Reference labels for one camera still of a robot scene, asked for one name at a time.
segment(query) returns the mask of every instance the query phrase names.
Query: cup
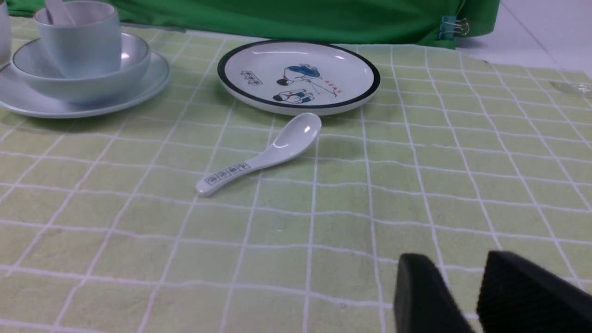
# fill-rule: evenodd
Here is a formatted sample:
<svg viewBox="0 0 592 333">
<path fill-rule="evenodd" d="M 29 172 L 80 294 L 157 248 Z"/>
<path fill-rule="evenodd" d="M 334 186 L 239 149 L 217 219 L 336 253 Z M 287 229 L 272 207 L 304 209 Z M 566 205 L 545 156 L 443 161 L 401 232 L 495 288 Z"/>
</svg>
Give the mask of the cup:
<svg viewBox="0 0 592 333">
<path fill-rule="evenodd" d="M 94 78 L 119 71 L 121 25 L 117 10 L 99 1 L 65 2 L 74 25 L 54 25 L 47 8 L 35 13 L 41 43 L 68 78 Z"/>
<path fill-rule="evenodd" d="M 10 61 L 12 36 L 6 1 L 0 0 L 0 65 Z"/>
</svg>

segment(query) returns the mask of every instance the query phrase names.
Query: spoon in cup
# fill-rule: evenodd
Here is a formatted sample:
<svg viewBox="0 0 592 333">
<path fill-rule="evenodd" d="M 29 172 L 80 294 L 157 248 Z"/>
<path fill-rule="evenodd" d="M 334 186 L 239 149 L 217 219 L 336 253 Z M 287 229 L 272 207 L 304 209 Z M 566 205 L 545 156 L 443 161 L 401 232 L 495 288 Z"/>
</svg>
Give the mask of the spoon in cup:
<svg viewBox="0 0 592 333">
<path fill-rule="evenodd" d="M 320 130 L 321 119 L 317 115 L 299 114 L 284 126 L 274 142 L 261 154 L 200 180 L 195 186 L 198 195 L 210 196 L 236 178 L 296 158 L 314 143 Z"/>
<path fill-rule="evenodd" d="M 53 25 L 74 25 L 74 19 L 62 0 L 45 0 L 47 16 Z"/>
</svg>

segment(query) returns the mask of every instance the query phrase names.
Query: plate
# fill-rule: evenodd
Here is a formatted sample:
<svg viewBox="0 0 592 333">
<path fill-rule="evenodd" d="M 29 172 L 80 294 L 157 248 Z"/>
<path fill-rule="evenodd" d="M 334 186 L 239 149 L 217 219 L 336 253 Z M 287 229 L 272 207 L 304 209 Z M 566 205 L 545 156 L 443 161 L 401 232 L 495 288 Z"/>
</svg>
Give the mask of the plate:
<svg viewBox="0 0 592 333">
<path fill-rule="evenodd" d="M 372 98 L 376 67 L 341 47 L 268 40 L 240 46 L 222 57 L 218 76 L 228 92 L 252 107 L 296 116 L 328 116 Z"/>
<path fill-rule="evenodd" d="M 168 62 L 152 52 L 148 71 L 123 95 L 100 104 L 77 105 L 43 96 L 23 83 L 12 65 L 0 69 L 0 104 L 24 116 L 51 119 L 92 117 L 140 104 L 162 91 L 170 81 Z"/>
</svg>

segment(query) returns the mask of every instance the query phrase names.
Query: green checkered tablecloth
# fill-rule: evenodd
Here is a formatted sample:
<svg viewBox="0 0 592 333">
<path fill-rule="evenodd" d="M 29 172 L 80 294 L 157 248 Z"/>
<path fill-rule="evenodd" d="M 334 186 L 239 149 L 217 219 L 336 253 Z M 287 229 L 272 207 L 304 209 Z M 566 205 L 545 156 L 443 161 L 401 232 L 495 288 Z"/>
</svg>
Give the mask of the green checkered tablecloth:
<svg viewBox="0 0 592 333">
<path fill-rule="evenodd" d="M 37 36 L 14 19 L 14 46 Z M 507 249 L 592 291 L 592 106 L 549 80 L 416 46 L 352 46 L 382 75 L 303 157 L 195 198 L 289 120 L 232 99 L 238 37 L 127 28 L 172 64 L 128 111 L 0 110 L 0 332 L 394 332 L 398 256 L 427 254 L 466 316 Z"/>
</svg>

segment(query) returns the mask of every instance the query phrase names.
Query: green backdrop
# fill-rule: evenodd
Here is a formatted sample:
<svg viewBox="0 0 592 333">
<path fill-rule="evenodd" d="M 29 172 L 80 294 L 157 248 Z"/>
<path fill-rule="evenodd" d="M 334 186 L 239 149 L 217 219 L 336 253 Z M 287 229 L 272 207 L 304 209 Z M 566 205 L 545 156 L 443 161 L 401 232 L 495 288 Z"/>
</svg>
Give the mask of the green backdrop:
<svg viewBox="0 0 592 333">
<path fill-rule="evenodd" d="M 421 44 L 438 40 L 443 15 L 466 18 L 469 36 L 490 33 L 499 0 L 108 0 L 122 21 L 273 39 L 346 44 Z M 43 0 L 8 0 L 11 15 L 31 16 Z"/>
</svg>

